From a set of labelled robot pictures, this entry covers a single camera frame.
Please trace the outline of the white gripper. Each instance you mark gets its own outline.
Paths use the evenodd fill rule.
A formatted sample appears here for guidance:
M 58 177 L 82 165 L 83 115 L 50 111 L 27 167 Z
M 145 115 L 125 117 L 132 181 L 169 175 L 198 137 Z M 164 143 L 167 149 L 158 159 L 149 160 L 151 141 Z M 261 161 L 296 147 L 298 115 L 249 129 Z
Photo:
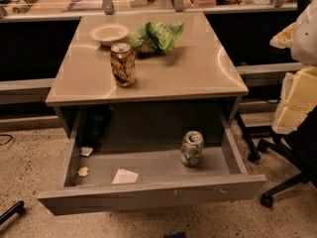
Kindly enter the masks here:
M 294 23 L 291 23 L 269 41 L 272 47 L 292 47 Z M 317 106 L 317 67 L 306 66 L 297 73 L 288 72 L 282 83 L 280 102 L 274 113 L 272 130 L 287 135 L 303 123 Z

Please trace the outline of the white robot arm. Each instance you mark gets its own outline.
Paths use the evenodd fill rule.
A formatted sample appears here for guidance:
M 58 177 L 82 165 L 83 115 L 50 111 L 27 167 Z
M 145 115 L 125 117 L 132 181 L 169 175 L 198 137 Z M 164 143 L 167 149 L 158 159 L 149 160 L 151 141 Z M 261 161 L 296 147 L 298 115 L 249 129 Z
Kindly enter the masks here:
M 286 74 L 274 114 L 272 130 L 287 135 L 296 131 L 317 106 L 317 0 L 312 0 L 297 20 L 269 44 L 290 48 L 292 58 L 303 64 L 298 72 Z

